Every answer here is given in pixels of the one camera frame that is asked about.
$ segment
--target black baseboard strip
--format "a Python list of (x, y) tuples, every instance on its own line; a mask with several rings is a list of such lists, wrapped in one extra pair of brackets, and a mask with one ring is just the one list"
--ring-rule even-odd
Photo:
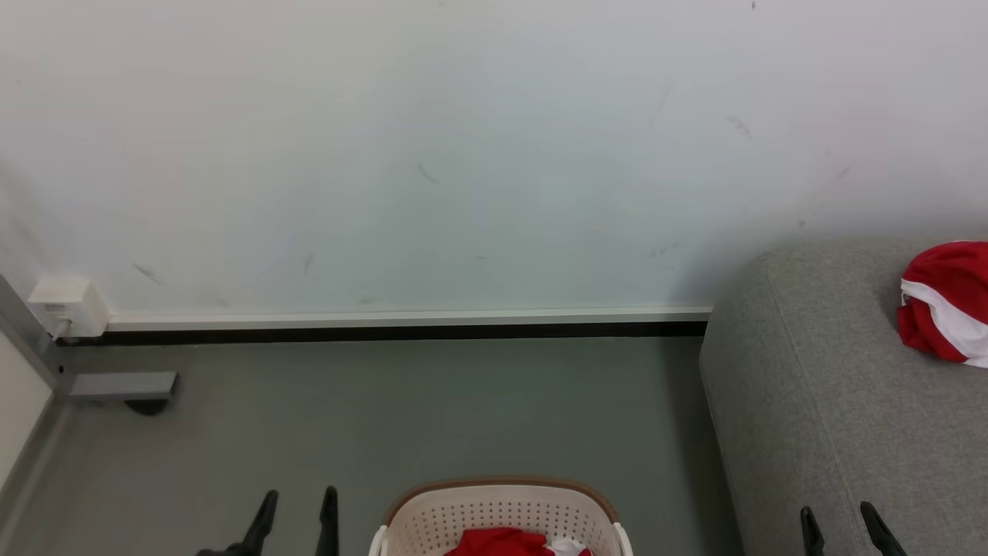
[(357, 328), (268, 328), (258, 330), (167, 330), (106, 332), (96, 338), (60, 338), (58, 345), (201, 345), (294, 341), (376, 341), (395, 339), (487, 339), (539, 337), (703, 336), (706, 322), (604, 324), (479, 324)]

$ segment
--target gray sofa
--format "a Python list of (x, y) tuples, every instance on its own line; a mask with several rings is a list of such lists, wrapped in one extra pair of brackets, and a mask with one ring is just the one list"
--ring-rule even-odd
[(988, 369), (905, 347), (899, 278), (938, 240), (787, 247), (717, 304), (700, 364), (748, 556), (874, 556), (872, 502), (909, 556), (988, 554)]

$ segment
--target white panel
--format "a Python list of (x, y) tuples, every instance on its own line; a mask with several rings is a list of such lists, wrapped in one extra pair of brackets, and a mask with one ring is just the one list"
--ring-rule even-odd
[(50, 398), (48, 384), (0, 333), (0, 484), (13, 470)]
[(0, 265), (123, 318), (707, 306), (781, 242), (984, 222), (985, 21), (0, 0)]

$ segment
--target black caster wheel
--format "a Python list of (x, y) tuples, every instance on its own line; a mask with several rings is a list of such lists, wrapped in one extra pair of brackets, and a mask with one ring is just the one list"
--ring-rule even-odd
[(136, 414), (148, 417), (154, 417), (168, 407), (168, 400), (125, 400), (124, 403)]

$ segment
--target brown basket rim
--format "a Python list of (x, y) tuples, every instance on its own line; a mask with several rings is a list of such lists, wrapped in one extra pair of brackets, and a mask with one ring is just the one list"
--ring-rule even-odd
[(489, 487), (498, 485), (517, 485), (523, 487), (552, 487), (555, 489), (567, 489), (570, 491), (576, 491), (580, 494), (590, 497), (591, 500), (597, 503), (597, 506), (601, 507), (601, 510), (607, 515), (611, 523), (619, 523), (618, 512), (611, 502), (600, 492), (598, 492), (593, 487), (581, 483), (579, 481), (574, 481), (572, 479), (555, 479), (551, 477), (536, 477), (530, 475), (499, 475), (491, 477), (466, 477), (462, 479), (448, 479), (445, 481), (436, 481), (433, 483), (425, 483), (419, 485), (405, 494), (401, 495), (398, 502), (394, 503), (391, 509), (387, 513), (387, 517), (384, 520), (384, 524), (388, 527), (391, 526), (391, 522), (394, 521), (394, 517), (398, 514), (398, 511), (404, 507), (408, 501), (413, 498), (425, 494), (431, 493), (433, 491), (441, 491), (443, 489), (458, 489), (462, 487)]

